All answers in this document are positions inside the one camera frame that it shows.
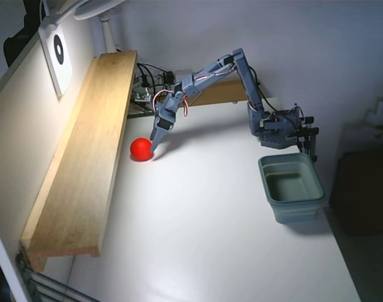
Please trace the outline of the blue-grey gripper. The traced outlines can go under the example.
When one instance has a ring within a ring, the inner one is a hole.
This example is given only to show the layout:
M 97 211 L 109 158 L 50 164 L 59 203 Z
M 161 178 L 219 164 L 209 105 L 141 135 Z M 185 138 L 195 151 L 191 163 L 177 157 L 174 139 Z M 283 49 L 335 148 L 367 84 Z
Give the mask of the blue-grey gripper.
M 166 92 L 166 98 L 162 103 L 158 102 L 158 97 Z M 152 103 L 154 106 L 155 118 L 151 133 L 151 152 L 154 153 L 165 135 L 173 128 L 176 122 L 176 112 L 183 102 L 184 92 L 182 90 L 170 91 L 160 90 L 154 96 Z

